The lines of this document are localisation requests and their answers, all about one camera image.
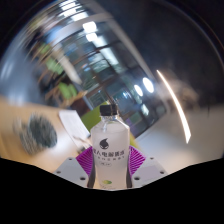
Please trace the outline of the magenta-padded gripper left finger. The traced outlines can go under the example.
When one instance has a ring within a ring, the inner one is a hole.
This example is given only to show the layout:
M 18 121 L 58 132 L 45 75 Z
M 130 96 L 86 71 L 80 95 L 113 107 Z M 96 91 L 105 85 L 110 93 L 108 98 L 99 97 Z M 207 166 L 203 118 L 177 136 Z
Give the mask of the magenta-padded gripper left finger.
M 95 183 L 95 167 L 92 148 L 77 157 L 67 158 L 54 174 L 84 188 L 92 188 Z

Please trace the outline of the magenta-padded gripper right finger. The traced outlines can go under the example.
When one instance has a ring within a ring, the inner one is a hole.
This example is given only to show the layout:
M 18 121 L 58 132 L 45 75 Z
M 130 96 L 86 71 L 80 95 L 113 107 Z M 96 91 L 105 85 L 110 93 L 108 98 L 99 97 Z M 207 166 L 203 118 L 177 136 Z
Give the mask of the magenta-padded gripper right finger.
M 140 188 L 167 175 L 166 170 L 154 157 L 146 157 L 133 146 L 129 147 L 129 151 L 126 175 L 128 188 Z

